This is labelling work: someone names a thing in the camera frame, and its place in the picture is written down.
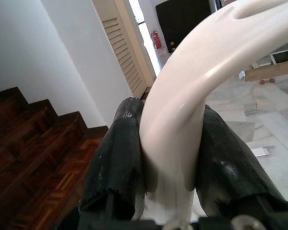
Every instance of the louvered door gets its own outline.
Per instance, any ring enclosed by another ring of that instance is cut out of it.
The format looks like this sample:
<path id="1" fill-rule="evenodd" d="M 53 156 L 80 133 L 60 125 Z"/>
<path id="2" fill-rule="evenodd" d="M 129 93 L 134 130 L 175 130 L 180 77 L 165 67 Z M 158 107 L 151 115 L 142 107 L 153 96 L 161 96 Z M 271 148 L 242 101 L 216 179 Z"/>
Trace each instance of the louvered door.
<path id="1" fill-rule="evenodd" d="M 147 85 L 118 16 L 114 0 L 93 0 L 93 3 L 133 95 L 141 97 Z"/>

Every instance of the marble floor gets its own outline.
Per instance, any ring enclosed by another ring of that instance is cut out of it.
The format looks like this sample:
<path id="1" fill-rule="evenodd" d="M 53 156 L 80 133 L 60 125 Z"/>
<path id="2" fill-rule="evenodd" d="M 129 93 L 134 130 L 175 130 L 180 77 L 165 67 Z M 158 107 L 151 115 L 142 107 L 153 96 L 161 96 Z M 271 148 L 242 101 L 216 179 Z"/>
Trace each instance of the marble floor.
<path id="1" fill-rule="evenodd" d="M 206 100 L 251 149 L 267 148 L 257 157 L 288 201 L 288 75 L 260 85 L 232 77 Z"/>

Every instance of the wooden staircase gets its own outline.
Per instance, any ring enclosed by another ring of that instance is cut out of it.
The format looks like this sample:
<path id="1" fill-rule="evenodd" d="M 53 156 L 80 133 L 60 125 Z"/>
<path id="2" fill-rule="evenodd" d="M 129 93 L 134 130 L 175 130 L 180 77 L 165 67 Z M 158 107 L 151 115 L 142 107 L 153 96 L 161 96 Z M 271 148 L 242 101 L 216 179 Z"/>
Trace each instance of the wooden staircase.
<path id="1" fill-rule="evenodd" d="M 49 100 L 0 92 L 0 230 L 48 230 L 74 207 L 107 127 L 79 112 L 57 116 Z"/>

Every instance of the doorway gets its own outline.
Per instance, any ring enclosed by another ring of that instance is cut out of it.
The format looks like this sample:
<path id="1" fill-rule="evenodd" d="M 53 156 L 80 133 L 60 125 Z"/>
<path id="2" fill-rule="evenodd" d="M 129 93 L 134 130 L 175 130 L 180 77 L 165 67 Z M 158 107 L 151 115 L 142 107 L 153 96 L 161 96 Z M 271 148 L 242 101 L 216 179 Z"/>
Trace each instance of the doorway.
<path id="1" fill-rule="evenodd" d="M 139 26 L 139 29 L 140 29 L 140 32 L 144 41 L 144 46 L 152 62 L 155 74 L 156 76 L 158 76 L 161 69 L 164 67 L 165 63 L 170 57 L 170 54 L 167 52 L 164 44 L 162 48 L 155 50 L 153 41 L 151 39 L 151 34 L 148 31 L 147 25 L 145 23 L 144 15 L 141 10 L 139 1 L 129 0 L 129 3 L 131 5 L 133 14 L 135 16 L 135 20 L 138 23 L 138 26 Z"/>

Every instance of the fire extinguisher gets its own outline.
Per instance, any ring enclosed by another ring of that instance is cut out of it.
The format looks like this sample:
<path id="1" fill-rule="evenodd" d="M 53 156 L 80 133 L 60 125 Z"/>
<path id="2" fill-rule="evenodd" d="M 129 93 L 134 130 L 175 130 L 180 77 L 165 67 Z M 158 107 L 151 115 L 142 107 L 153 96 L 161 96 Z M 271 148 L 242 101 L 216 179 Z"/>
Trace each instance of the fire extinguisher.
<path id="1" fill-rule="evenodd" d="M 159 38 L 157 31 L 154 30 L 150 36 L 152 37 L 154 48 L 160 49 L 162 47 L 162 45 L 161 45 L 161 41 L 160 41 L 160 38 Z"/>

